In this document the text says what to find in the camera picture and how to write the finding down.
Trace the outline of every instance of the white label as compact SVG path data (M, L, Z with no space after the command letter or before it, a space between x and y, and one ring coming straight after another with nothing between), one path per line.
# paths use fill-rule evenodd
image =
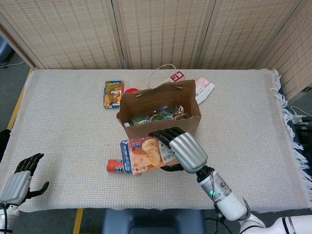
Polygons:
M158 141L159 151L161 155L161 159L163 163L167 163L175 159L174 152L169 149L164 143L162 143L160 140Z

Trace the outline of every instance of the snack package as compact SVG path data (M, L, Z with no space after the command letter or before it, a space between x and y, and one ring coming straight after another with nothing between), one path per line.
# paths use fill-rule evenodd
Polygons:
M124 140L120 143L124 171L137 175L177 163L171 149L154 137Z
M124 84L121 80L109 80L105 82L104 107L106 109L119 108Z

